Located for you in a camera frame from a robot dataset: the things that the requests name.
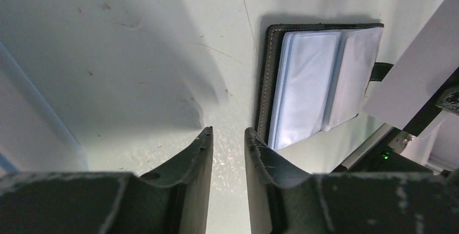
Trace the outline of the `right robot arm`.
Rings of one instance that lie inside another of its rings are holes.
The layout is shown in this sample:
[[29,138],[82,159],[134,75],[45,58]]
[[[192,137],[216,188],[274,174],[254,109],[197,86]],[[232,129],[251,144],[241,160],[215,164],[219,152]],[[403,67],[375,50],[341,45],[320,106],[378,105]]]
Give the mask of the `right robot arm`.
[[414,117],[414,129],[402,131],[384,124],[332,172],[423,172],[432,170],[401,155],[412,133],[432,122],[441,111],[458,115],[458,84],[441,87]]

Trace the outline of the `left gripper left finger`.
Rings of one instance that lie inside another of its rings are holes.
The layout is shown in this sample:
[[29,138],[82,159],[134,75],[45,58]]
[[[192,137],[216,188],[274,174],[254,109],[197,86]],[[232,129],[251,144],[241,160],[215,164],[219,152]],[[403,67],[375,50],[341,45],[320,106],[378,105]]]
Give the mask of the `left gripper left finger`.
[[213,156],[206,127],[155,169],[1,178],[1,233],[205,233]]

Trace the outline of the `clear plastic card tray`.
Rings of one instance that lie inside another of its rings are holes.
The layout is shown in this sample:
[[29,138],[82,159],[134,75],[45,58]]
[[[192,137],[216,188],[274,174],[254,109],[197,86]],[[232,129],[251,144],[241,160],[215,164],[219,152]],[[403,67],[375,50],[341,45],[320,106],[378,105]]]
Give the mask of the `clear plastic card tray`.
[[88,169],[83,147],[1,46],[1,175]]

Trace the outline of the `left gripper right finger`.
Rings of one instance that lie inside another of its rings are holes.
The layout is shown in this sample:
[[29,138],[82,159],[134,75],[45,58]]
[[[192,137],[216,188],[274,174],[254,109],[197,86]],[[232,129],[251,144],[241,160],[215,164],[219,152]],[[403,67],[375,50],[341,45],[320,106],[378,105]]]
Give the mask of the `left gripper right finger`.
[[252,233],[458,233],[458,187],[421,172],[309,174],[245,130]]

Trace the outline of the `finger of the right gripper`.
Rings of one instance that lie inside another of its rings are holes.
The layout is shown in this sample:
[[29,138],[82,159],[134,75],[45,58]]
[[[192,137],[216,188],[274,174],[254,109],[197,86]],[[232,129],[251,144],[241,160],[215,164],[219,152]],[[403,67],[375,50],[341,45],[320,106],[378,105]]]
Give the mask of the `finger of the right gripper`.
[[437,99],[435,106],[445,112],[458,115],[458,85],[447,88]]

